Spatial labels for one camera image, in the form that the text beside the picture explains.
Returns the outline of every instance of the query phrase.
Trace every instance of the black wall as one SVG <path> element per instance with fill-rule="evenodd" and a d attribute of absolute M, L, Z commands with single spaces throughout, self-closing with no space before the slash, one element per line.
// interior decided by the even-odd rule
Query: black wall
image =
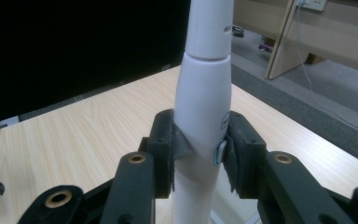
<path fill-rule="evenodd" d="M 0 119 L 179 64 L 189 3 L 0 2 Z"/>

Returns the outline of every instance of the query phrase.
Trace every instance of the white tube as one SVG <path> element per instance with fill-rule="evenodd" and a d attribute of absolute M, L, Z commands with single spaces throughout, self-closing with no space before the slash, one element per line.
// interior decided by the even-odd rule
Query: white tube
<path fill-rule="evenodd" d="M 219 166 L 214 154 L 227 132 L 231 99 L 230 58 L 215 62 L 185 53 L 173 120 L 192 154 L 175 162 L 173 220 L 208 223 Z"/>
<path fill-rule="evenodd" d="M 192 0 L 173 121 L 192 154 L 175 162 L 173 221 L 208 223 L 231 104 L 233 0 Z"/>

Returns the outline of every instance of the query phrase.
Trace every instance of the power outlet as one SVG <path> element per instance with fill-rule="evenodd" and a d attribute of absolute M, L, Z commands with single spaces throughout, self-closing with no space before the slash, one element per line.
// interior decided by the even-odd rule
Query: power outlet
<path fill-rule="evenodd" d="M 324 11 L 327 0 L 297 0 L 296 6 L 300 6 L 302 2 L 304 2 L 302 7 L 316 11 Z"/>

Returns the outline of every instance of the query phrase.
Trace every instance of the floor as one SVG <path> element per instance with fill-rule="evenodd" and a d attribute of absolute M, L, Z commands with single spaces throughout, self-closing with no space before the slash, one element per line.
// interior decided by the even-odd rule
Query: floor
<path fill-rule="evenodd" d="M 232 82 L 358 158 L 358 71 L 325 60 L 265 79 L 270 53 L 261 35 L 232 40 Z"/>
<path fill-rule="evenodd" d="M 272 80 L 265 79 L 269 53 L 258 50 L 261 35 L 246 31 L 245 38 L 233 38 L 232 64 L 275 88 L 293 95 L 343 122 L 358 128 L 358 70 L 326 60 L 305 64 L 310 83 L 301 66 Z"/>

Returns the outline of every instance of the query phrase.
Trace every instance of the light wood tabletop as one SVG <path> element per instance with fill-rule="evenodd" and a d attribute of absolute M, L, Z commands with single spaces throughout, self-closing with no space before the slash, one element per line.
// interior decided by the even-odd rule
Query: light wood tabletop
<path fill-rule="evenodd" d="M 16 223 L 47 189 L 87 192 L 115 176 L 119 159 L 136 151 L 155 115 L 173 108 L 180 67 L 106 91 L 0 131 L 0 223 Z M 358 160 L 232 86 L 231 110 L 243 114 L 269 151 L 297 156 L 322 186 L 346 197 L 358 187 Z M 172 201 L 157 200 L 157 223 L 172 223 Z"/>

